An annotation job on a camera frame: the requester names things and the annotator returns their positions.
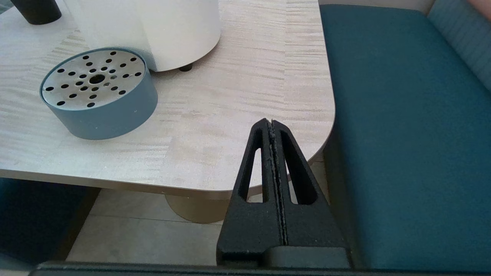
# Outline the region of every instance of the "table leg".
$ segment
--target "table leg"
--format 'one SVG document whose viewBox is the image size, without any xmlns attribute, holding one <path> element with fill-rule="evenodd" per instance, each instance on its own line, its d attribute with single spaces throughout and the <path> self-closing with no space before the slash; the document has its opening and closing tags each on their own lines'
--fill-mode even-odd
<svg viewBox="0 0 491 276">
<path fill-rule="evenodd" d="M 225 218 L 230 200 L 215 200 L 166 194 L 171 209 L 180 217 L 197 223 L 212 223 Z"/>
</svg>

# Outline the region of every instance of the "tile floor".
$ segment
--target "tile floor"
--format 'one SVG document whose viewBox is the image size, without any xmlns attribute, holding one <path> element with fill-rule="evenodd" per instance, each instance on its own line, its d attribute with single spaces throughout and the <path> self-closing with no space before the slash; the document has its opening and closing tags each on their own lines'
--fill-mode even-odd
<svg viewBox="0 0 491 276">
<path fill-rule="evenodd" d="M 326 187 L 324 160 L 319 158 L 311 168 Z M 261 195 L 252 200 L 262 200 Z M 160 194 L 103 189 L 67 260 L 215 265 L 221 223 L 186 221 Z M 0 271 L 0 276 L 25 275 Z"/>
</svg>

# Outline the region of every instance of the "center hole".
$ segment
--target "center hole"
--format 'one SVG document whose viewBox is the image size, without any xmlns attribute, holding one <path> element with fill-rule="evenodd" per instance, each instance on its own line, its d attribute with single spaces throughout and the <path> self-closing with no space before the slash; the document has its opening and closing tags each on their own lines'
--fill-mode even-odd
<svg viewBox="0 0 491 276">
<path fill-rule="evenodd" d="M 91 84 L 98 84 L 104 81 L 106 77 L 104 75 L 95 75 L 94 77 L 89 79 L 89 83 Z"/>
</svg>

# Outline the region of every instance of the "teal sofa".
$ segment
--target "teal sofa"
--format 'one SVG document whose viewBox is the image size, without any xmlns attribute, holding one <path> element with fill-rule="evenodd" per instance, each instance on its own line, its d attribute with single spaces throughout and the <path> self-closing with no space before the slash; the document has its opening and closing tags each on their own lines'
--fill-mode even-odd
<svg viewBox="0 0 491 276">
<path fill-rule="evenodd" d="M 64 260 L 99 190 L 0 178 L 0 270 Z"/>
<path fill-rule="evenodd" d="M 491 24 L 466 0 L 320 11 L 329 194 L 354 262 L 491 272 Z"/>
</svg>

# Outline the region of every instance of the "table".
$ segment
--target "table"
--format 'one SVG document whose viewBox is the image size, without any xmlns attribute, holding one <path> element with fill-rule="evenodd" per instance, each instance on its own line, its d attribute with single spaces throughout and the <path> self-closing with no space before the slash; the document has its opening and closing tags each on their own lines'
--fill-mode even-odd
<svg viewBox="0 0 491 276">
<path fill-rule="evenodd" d="M 88 50 L 58 5 L 63 16 L 47 25 L 29 25 L 15 8 L 0 15 L 0 177 L 162 193 L 185 216 L 178 205 L 193 200 L 226 207 L 256 121 L 287 125 L 308 160 L 331 131 L 317 0 L 221 0 L 217 46 L 189 72 L 152 73 L 154 114 L 107 140 L 73 136 L 39 97 L 51 68 Z M 260 185 L 254 177 L 250 194 Z"/>
</svg>

